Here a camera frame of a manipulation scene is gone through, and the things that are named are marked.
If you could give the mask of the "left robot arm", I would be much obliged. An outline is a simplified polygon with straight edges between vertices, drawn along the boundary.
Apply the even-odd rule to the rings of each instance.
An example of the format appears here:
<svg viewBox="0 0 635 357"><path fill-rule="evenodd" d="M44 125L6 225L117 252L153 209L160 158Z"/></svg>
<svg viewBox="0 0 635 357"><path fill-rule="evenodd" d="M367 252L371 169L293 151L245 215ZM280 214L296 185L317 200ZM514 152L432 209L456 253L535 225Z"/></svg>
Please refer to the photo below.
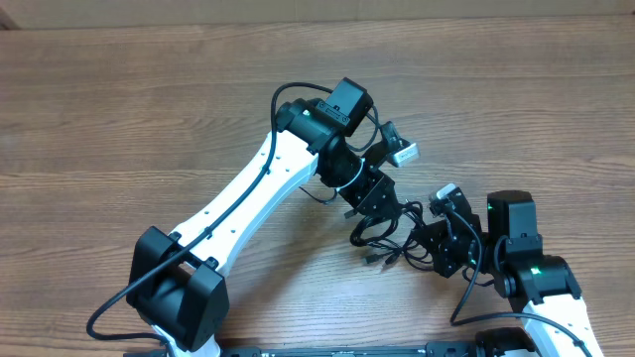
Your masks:
<svg viewBox="0 0 635 357"><path fill-rule="evenodd" d="M344 78L327 99L272 106L273 128L260 152L204 209L172 232L148 228L133 254L127 302L153 326L170 356L216 356L214 334L229 311L226 277L249 239L291 192L319 175L354 213L379 220L400 211L380 167L400 164L407 142L390 122L361 149L346 140L375 119L367 91Z"/></svg>

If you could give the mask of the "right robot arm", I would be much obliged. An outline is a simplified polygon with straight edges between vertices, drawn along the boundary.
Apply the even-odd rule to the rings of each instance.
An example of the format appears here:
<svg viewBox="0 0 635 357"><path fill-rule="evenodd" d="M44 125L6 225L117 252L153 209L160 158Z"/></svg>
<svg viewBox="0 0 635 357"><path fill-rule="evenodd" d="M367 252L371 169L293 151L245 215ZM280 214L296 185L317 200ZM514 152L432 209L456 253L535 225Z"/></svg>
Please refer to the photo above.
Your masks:
<svg viewBox="0 0 635 357"><path fill-rule="evenodd" d="M500 190L487 196L482 225L461 189L450 183L430 196L437 222L416 228L411 238L432 258L434 272L489 275L510 310L458 319L454 326L514 318L518 327L488 329L469 342L439 350L441 356L599 356L582 291L560 256L547 255L530 192Z"/></svg>

